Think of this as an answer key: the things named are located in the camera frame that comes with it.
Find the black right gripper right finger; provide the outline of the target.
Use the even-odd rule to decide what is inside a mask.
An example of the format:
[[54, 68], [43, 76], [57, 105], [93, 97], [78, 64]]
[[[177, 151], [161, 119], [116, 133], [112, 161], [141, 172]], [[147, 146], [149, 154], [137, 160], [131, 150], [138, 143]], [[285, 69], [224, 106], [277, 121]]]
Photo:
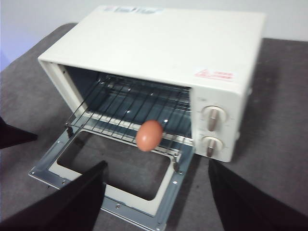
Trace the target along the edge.
[[306, 231], [307, 216], [262, 192], [221, 163], [208, 164], [213, 198], [226, 231]]

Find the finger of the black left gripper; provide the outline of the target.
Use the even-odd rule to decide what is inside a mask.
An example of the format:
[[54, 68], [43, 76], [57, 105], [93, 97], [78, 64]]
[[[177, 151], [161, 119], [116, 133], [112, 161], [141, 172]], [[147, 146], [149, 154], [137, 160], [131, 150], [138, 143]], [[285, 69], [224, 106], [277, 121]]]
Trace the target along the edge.
[[0, 148], [8, 148], [26, 142], [35, 141], [38, 135], [8, 125], [2, 118], [0, 118]]

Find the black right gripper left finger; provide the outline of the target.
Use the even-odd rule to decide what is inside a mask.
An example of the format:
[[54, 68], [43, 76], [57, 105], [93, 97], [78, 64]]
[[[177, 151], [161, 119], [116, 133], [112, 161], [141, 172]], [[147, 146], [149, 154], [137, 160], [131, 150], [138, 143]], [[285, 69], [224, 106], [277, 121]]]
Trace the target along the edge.
[[104, 200], [105, 171], [101, 161], [48, 197], [0, 224], [2, 231], [90, 231]]

